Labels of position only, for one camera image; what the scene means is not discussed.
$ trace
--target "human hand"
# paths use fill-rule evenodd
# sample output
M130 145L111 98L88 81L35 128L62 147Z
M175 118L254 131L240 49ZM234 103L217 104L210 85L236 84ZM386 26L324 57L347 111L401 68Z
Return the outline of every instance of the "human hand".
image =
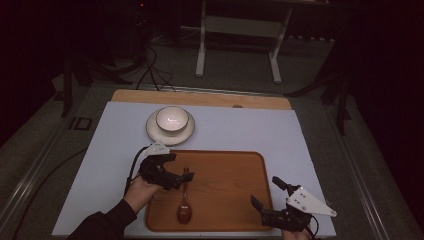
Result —
M310 240L311 235L308 231L303 230L302 232L290 232L286 230L281 230L283 235L283 240Z
M137 214L153 195L162 187L156 184L146 182L140 175L138 175L130 184L124 200L131 206Z

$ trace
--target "wooden serving tray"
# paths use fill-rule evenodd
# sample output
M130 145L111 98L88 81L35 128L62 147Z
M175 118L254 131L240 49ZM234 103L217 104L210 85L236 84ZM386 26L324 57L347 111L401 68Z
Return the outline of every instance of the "wooden serving tray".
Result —
M262 226L261 216L252 206L250 196L272 209L268 178L262 155L257 152L172 151L173 162L165 163L167 171L182 174L184 167L195 172L188 184L188 198L193 209L191 221L177 220L182 199L180 190L160 190L149 203L146 226L154 232L191 231L270 231Z

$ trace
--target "wooden spoon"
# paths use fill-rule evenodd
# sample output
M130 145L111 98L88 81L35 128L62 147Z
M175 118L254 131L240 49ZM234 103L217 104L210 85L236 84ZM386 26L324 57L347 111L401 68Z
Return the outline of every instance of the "wooden spoon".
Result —
M188 167L184 168L184 173L189 173ZM180 222L181 224L187 224L190 221L192 214L191 205L188 201L187 187L188 183L183 183L183 199L181 200L181 203L178 206L177 212L178 222Z

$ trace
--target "white saucer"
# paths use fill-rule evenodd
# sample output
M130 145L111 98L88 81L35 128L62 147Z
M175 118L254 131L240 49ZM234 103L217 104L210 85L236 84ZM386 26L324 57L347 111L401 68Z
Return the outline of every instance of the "white saucer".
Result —
M185 127L185 129L180 134L178 134L177 136L169 136L166 133L166 131L161 129L158 126L158 124L156 123L156 114L160 110L161 109L157 110L152 115L150 115L150 117L149 117L149 119L147 119L147 123L146 123L147 134L149 135L149 137L151 139L153 139L153 141L161 141L167 146L172 146L172 145L176 145L176 144L184 142L185 140L187 140L193 134L193 132L194 132L194 119L193 119L193 116L191 116L191 114L189 112L187 112L188 122L187 122L187 126Z

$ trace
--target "sleeve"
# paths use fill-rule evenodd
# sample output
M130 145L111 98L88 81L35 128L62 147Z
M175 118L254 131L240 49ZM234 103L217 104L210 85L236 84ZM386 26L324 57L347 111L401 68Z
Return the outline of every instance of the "sleeve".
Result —
M116 240L122 239L125 227L137 219L130 205L121 200L108 213L97 212L88 216L69 235L67 240Z

